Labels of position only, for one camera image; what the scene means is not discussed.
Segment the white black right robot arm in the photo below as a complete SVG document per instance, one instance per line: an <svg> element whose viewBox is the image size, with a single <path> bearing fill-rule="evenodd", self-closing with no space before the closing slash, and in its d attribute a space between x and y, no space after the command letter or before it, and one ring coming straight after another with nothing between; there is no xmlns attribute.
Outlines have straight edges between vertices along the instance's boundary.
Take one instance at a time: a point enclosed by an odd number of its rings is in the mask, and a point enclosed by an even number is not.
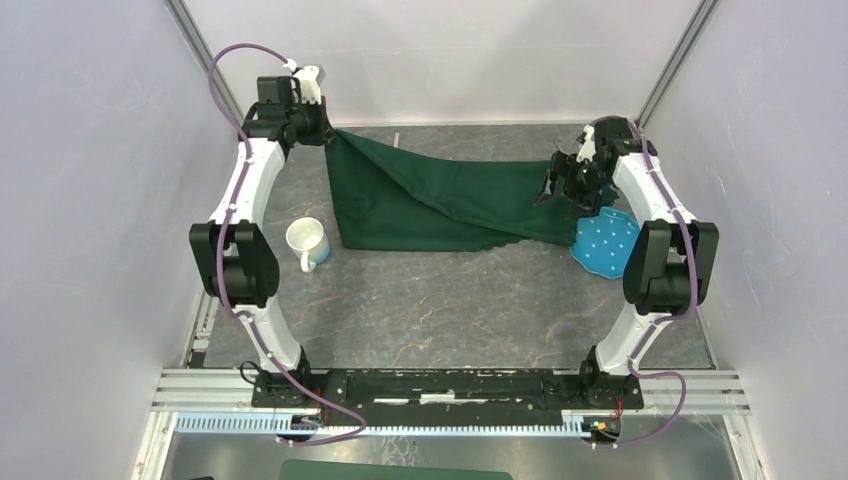
<svg viewBox="0 0 848 480"><path fill-rule="evenodd" d="M591 408L636 395L644 354L670 324L694 315L707 294L719 231L698 220L665 178L635 124L609 115L585 125L574 153L556 151L537 203L560 193L586 248L588 270L618 275L625 305L581 363L577 397Z"/></svg>

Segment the blue polka dot plate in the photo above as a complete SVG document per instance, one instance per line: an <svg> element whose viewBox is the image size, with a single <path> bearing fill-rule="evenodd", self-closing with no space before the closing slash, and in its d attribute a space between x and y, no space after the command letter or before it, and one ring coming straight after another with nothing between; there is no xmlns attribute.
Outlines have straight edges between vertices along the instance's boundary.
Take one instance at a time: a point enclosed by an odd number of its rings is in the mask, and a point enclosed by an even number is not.
<svg viewBox="0 0 848 480"><path fill-rule="evenodd" d="M587 272L606 279L621 279L640 232L626 212L602 207L594 217L577 222L575 242L569 251Z"/></svg>

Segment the dark green cloth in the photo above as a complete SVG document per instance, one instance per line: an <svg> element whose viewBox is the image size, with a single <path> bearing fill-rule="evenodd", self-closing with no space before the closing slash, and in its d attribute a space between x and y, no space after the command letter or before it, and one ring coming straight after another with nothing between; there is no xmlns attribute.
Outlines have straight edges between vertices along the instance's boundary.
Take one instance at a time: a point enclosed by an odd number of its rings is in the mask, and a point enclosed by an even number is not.
<svg viewBox="0 0 848 480"><path fill-rule="evenodd" d="M347 249L479 252L522 240L569 247L577 239L571 202L535 202L546 161L438 159L342 130L324 153Z"/></svg>

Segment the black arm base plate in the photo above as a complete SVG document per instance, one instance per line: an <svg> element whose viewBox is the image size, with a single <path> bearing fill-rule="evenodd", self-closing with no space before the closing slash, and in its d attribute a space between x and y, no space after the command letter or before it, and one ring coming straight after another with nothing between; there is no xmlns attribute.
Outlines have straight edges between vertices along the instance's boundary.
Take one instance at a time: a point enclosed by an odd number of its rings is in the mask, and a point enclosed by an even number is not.
<svg viewBox="0 0 848 480"><path fill-rule="evenodd" d="M549 427L566 411L644 407L632 375L552 369L342 369L300 376L298 389L280 373L243 375L254 408L315 410L326 427Z"/></svg>

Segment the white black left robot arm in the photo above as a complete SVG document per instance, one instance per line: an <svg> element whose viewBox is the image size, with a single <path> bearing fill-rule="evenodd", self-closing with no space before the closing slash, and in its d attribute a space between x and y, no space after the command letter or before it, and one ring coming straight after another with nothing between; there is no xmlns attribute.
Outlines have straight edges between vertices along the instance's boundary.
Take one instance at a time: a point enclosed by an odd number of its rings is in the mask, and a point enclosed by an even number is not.
<svg viewBox="0 0 848 480"><path fill-rule="evenodd" d="M241 323L258 352L252 380L258 406L302 407L316 398L309 361L290 333L276 295L279 264L262 232L271 188L298 145L323 146L333 129L321 73L260 77L258 100L233 118L238 153L224 196L210 218L189 230L206 293Z"/></svg>

